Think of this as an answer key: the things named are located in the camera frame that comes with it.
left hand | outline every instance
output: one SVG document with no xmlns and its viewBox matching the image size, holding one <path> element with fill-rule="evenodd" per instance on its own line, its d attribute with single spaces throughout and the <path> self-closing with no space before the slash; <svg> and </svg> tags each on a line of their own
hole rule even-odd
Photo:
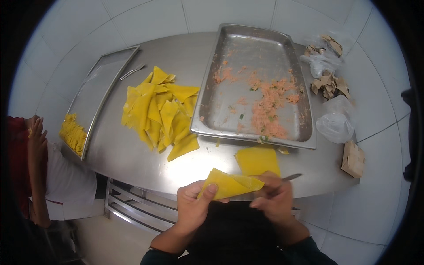
<svg viewBox="0 0 424 265">
<path fill-rule="evenodd" d="M 183 233 L 194 232 L 203 224 L 208 214 L 209 203 L 218 191 L 216 184 L 209 184 L 203 191 L 202 196 L 197 199 L 204 183 L 205 180 L 199 180 L 178 189 L 178 221 L 175 226 Z M 229 199 L 219 201 L 226 203 L 229 202 Z"/>
<path fill-rule="evenodd" d="M 44 149 L 47 147 L 47 130 L 41 133 L 42 130 L 43 118 L 37 118 L 28 139 L 28 169 L 30 171 L 36 170 L 40 166 Z"/>
<path fill-rule="evenodd" d="M 25 125 L 26 125 L 27 129 L 32 129 L 32 127 L 34 126 L 35 122 L 39 118 L 40 118 L 39 116 L 34 115 L 31 118 L 29 118 L 29 119 L 25 119 Z"/>
</svg>

fingernail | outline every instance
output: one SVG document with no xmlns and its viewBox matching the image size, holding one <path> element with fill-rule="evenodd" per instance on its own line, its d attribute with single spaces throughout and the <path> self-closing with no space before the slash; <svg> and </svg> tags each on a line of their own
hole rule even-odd
<svg viewBox="0 0 424 265">
<path fill-rule="evenodd" d="M 216 184 L 209 184 L 207 187 L 209 192 L 215 193 L 218 191 L 218 186 Z"/>
<path fill-rule="evenodd" d="M 250 208 L 254 208 L 255 209 L 255 208 L 258 208 L 259 207 L 259 203 L 257 201 L 253 201 L 253 202 L 250 203 L 249 206 L 250 206 Z"/>
</svg>

brown paper bag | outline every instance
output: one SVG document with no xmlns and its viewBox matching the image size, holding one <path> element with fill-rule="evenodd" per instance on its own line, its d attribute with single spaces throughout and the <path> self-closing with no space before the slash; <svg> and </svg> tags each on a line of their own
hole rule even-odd
<svg viewBox="0 0 424 265">
<path fill-rule="evenodd" d="M 342 170 L 354 178 L 362 177 L 365 164 L 365 153 L 352 140 L 345 143 Z"/>
</svg>

hand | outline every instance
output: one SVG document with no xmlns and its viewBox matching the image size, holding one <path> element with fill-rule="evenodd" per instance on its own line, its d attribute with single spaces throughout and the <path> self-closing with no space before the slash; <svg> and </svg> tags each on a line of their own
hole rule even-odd
<svg viewBox="0 0 424 265">
<path fill-rule="evenodd" d="M 204 180 L 200 180 L 178 189 L 178 221 L 175 227 L 183 233 L 191 233 L 203 224 L 208 214 L 209 203 L 218 191 L 216 184 L 209 184 L 203 191 L 202 196 L 196 199 L 204 183 Z M 219 201 L 225 203 L 229 202 L 229 199 Z"/>
<path fill-rule="evenodd" d="M 39 118 L 40 117 L 38 117 L 37 115 L 34 115 L 34 116 L 32 116 L 32 118 L 25 119 L 25 125 L 26 125 L 27 129 L 32 129 L 32 127 L 34 126 L 35 122 Z"/>
<path fill-rule="evenodd" d="M 270 171 L 256 178 L 263 181 L 265 185 L 256 192 L 257 198 L 250 203 L 250 207 L 262 210 L 265 216 L 276 225 L 291 224 L 294 220 L 291 213 L 293 204 L 291 183 L 281 180 Z"/>
<path fill-rule="evenodd" d="M 44 149 L 47 147 L 46 134 L 43 130 L 43 118 L 37 118 L 31 127 L 31 134 L 28 139 L 28 168 L 36 170 L 41 162 Z"/>
</svg>

red shirt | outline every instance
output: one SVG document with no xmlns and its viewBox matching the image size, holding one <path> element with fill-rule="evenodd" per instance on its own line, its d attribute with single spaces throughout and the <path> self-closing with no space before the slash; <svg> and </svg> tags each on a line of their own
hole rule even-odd
<svg viewBox="0 0 424 265">
<path fill-rule="evenodd" d="M 28 129 L 24 118 L 7 117 L 9 172 L 18 206 L 25 218 L 29 218 L 28 197 L 32 196 L 28 171 Z M 47 148 L 41 159 L 41 178 L 46 187 Z"/>
</svg>

